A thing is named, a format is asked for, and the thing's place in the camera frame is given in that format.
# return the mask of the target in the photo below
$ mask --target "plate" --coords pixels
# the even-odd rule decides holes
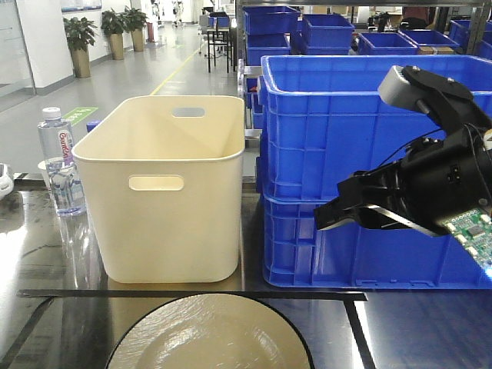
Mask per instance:
[[[164,304],[120,340],[107,369],[313,369],[298,330],[267,305],[234,294]]]

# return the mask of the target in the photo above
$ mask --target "cream plastic bin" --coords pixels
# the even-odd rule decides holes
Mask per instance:
[[[109,277],[172,283],[232,274],[243,111],[229,96],[130,98],[74,147]]]

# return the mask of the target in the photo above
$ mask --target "bin handle hole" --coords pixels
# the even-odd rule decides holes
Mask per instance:
[[[132,175],[128,186],[133,191],[180,191],[185,180],[180,175]]]
[[[174,108],[172,114],[176,118],[199,118],[205,116],[203,108]]]

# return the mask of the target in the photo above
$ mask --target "table surface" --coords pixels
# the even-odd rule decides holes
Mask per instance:
[[[0,201],[0,369],[104,367],[120,337],[165,302],[203,292],[258,299],[301,332],[320,368],[490,368],[492,291],[282,289],[261,275],[262,209],[246,178],[241,261],[224,281],[119,284],[86,216],[60,219],[43,182]]]

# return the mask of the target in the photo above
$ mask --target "water bottle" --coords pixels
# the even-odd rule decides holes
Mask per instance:
[[[85,212],[85,196],[71,150],[74,138],[70,121],[62,119],[60,108],[44,108],[45,121],[39,123],[38,133],[50,188],[60,216]]]

